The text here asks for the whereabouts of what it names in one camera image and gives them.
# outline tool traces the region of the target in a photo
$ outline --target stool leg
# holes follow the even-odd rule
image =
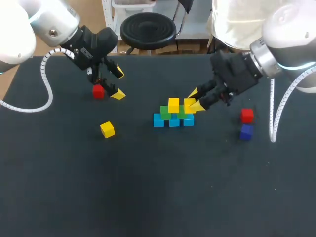
[[[134,51],[134,49],[135,49],[135,48],[133,48],[133,47],[130,48],[130,49],[126,52],[126,55],[130,55],[130,54]]]

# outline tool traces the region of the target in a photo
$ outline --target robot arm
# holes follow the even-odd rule
[[[211,57],[214,79],[198,86],[189,96],[191,105],[204,111],[219,100],[230,105],[234,96],[255,86],[259,78],[274,79],[281,73],[294,81],[316,62],[316,1],[296,0],[278,9],[263,25],[263,37],[251,44],[249,53],[222,52]],[[316,76],[309,75],[298,87],[316,93]]]
[[[99,66],[105,64],[117,78],[124,76],[119,66],[107,59],[118,42],[111,28],[94,34],[88,27],[80,27],[79,15],[63,0],[0,0],[0,11],[0,26],[6,32],[0,38],[0,73],[32,56],[36,34],[50,47],[60,45],[73,52],[74,59],[67,57],[81,70],[89,69],[89,81],[101,84],[108,96],[117,98],[115,94],[121,94],[99,72]]]

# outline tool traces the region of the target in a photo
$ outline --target black stool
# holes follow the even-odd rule
[[[181,34],[185,20],[192,8],[193,0],[178,0],[178,5],[173,19],[151,12],[143,12],[132,15],[123,21],[120,28],[122,40],[129,46],[127,55],[137,48],[141,50],[155,50],[164,48],[175,41]],[[174,19],[178,13],[180,4],[185,9],[182,24],[179,32],[174,24]]]

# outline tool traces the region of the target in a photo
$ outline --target toy block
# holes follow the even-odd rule
[[[177,114],[178,119],[186,119],[187,115],[184,113],[184,106],[180,105],[179,107],[179,113]]]
[[[240,140],[250,141],[253,135],[253,126],[243,125],[240,132]]]
[[[171,115],[171,120],[169,120],[169,127],[180,127],[180,120],[177,118],[177,114]]]
[[[241,110],[241,123],[243,124],[249,124],[253,122],[253,110],[252,109],[242,109]]]
[[[111,122],[106,122],[102,124],[100,127],[105,138],[109,138],[115,135],[114,127],[111,124]]]
[[[180,110],[180,99],[179,98],[169,98],[168,111],[169,113],[179,113]]]
[[[154,127],[164,127],[164,121],[160,114],[154,114]]]
[[[94,85],[92,89],[92,94],[94,99],[103,99],[104,88],[101,85]]]
[[[168,112],[168,106],[160,106],[161,120],[170,120],[171,113]]]
[[[190,106],[192,104],[194,104],[196,102],[196,100],[194,98],[186,98],[184,99],[184,103],[183,103],[183,106],[184,106],[184,113],[185,114],[195,114],[196,111],[190,109]]]
[[[194,115],[193,114],[187,115],[187,118],[185,120],[183,120],[183,126],[184,127],[194,126]]]

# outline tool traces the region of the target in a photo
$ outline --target blue block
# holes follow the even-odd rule
[[[243,125],[240,132],[240,140],[250,141],[253,135],[253,126]]]
[[[184,127],[192,127],[194,126],[194,115],[187,114],[187,118],[183,120]]]
[[[164,127],[164,121],[161,120],[160,114],[154,114],[154,127]]]
[[[177,114],[171,114],[171,120],[169,120],[169,127],[180,127],[180,120],[177,118]]]

